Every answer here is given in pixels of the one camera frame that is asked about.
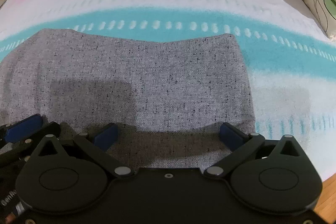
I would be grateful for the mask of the floral white bed blanket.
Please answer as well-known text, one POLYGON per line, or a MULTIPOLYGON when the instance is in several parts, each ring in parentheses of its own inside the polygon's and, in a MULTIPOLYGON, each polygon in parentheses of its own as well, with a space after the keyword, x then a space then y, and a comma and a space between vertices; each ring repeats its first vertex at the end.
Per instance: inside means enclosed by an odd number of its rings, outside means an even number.
POLYGON ((44 28, 153 42, 232 34, 257 131, 297 135, 321 177, 335 173, 335 43, 303 0, 7 0, 1 57, 44 28))

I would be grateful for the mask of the grey speckled pants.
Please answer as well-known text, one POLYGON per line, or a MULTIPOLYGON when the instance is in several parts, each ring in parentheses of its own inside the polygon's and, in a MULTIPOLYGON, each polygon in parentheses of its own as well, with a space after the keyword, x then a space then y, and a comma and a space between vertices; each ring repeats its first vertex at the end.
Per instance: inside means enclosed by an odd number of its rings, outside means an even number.
POLYGON ((207 168, 229 154, 223 122, 255 129, 233 35, 158 43, 39 31, 1 62, 1 122, 41 114, 61 137, 119 129, 110 155, 131 168, 207 168))

